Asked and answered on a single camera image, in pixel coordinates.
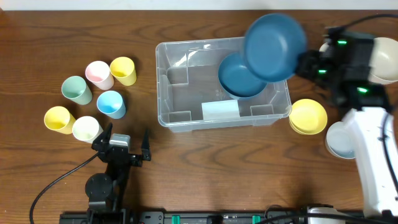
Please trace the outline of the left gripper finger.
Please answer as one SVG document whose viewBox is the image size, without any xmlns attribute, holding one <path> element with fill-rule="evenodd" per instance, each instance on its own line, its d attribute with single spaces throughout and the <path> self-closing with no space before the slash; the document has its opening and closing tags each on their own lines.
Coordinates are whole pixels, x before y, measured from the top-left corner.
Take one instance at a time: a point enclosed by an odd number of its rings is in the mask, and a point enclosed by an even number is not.
<svg viewBox="0 0 398 224">
<path fill-rule="evenodd" d="M 151 151 L 149 144 L 149 130 L 147 129 L 144 133 L 144 137 L 141 144 L 142 160 L 151 161 Z"/>
<path fill-rule="evenodd" d="M 111 139 L 113 124 L 109 123 L 106 129 L 93 141 L 91 148 L 97 152 L 103 152 L 108 149 Z"/>
</svg>

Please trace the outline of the small white bowl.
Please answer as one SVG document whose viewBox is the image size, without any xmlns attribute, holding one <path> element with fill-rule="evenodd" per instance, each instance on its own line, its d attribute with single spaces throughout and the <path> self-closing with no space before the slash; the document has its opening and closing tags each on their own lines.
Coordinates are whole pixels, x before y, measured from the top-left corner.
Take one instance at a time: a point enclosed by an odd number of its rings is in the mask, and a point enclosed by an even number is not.
<svg viewBox="0 0 398 224">
<path fill-rule="evenodd" d="M 320 48 L 319 51 L 320 52 L 325 52 L 327 50 L 327 48 L 329 47 L 329 45 L 327 43 L 324 43 Z"/>
</svg>

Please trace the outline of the large beige bowl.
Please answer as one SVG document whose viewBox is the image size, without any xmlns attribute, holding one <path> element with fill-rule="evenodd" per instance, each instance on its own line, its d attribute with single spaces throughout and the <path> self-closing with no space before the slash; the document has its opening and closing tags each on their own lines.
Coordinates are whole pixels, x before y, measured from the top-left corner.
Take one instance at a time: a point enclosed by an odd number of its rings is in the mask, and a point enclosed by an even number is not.
<svg viewBox="0 0 398 224">
<path fill-rule="evenodd" d="M 374 39 L 369 81 L 388 85 L 397 81 L 397 41 L 387 37 Z"/>
</svg>

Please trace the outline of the yellow bowl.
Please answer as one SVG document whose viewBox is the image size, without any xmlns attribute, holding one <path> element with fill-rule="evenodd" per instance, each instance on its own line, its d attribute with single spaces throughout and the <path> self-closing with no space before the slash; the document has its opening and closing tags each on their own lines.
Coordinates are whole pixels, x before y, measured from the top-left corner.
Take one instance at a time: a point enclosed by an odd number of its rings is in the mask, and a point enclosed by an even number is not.
<svg viewBox="0 0 398 224">
<path fill-rule="evenodd" d="M 292 105 L 289 124 L 299 134 L 318 134 L 325 129 L 327 122 L 326 110 L 315 100 L 301 99 Z"/>
</svg>

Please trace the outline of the light grey-blue bowl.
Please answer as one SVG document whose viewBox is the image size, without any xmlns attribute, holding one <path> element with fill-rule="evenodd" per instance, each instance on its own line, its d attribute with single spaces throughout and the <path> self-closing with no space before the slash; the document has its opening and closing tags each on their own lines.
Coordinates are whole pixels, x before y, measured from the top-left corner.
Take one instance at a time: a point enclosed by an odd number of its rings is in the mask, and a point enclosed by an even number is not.
<svg viewBox="0 0 398 224">
<path fill-rule="evenodd" d="M 354 147 L 348 132 L 344 129 L 343 122 L 335 122 L 326 133 L 326 149 L 335 157 L 341 159 L 354 159 Z"/>
</svg>

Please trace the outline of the clear plastic storage bin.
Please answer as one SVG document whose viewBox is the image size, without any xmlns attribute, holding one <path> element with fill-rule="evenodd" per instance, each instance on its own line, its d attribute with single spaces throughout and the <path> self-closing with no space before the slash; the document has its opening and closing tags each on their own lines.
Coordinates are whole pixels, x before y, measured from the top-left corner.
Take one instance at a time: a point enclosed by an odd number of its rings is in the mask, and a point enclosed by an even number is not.
<svg viewBox="0 0 398 224">
<path fill-rule="evenodd" d="M 233 126 L 268 126 L 292 111 L 287 82 L 270 83 L 258 95 L 239 99 L 239 118 L 204 120 L 202 103 L 235 100 L 218 80 L 221 61 L 239 52 L 242 37 L 163 42 L 155 49 L 157 114 L 172 132 Z"/>
</svg>

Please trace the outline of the dark blue bowl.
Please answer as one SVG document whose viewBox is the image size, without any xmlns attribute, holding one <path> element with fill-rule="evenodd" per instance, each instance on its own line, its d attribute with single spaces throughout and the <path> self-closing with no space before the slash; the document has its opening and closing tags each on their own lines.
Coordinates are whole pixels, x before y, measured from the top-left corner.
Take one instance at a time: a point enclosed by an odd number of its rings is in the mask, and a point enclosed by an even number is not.
<svg viewBox="0 0 398 224">
<path fill-rule="evenodd" d="M 234 99 L 247 99 L 260 94 L 267 83 L 257 79 L 245 66 L 239 53 L 226 56 L 218 68 L 221 87 Z"/>
<path fill-rule="evenodd" d="M 294 75 L 299 56 L 307 50 L 303 27 L 282 13 L 260 17 L 246 31 L 243 61 L 264 82 L 279 82 Z"/>
</svg>

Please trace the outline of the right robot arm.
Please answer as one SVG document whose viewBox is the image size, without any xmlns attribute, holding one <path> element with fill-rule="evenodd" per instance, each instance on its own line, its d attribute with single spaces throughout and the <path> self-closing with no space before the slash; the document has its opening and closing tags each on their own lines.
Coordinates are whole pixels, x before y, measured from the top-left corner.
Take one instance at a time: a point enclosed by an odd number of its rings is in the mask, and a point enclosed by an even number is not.
<svg viewBox="0 0 398 224">
<path fill-rule="evenodd" d="M 397 217 L 397 145 L 392 105 L 383 85 L 369 81 L 372 50 L 309 50 L 298 56 L 296 74 L 331 93 L 342 114 L 364 195 L 367 217 Z"/>
</svg>

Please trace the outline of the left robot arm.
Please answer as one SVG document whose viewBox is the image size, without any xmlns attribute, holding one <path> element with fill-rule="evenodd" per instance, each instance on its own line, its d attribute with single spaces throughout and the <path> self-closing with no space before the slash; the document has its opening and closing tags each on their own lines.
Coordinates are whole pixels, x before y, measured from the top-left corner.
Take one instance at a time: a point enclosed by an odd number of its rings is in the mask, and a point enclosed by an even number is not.
<svg viewBox="0 0 398 224">
<path fill-rule="evenodd" d="M 85 184 L 88 210 L 94 213 L 120 211 L 131 167 L 140 167 L 144 161 L 152 159 L 147 131 L 142 140 L 141 153 L 131 154 L 130 136 L 112 133 L 112 128 L 113 125 L 109 124 L 91 145 L 98 158 L 107 164 L 105 172 L 92 175 Z"/>
</svg>

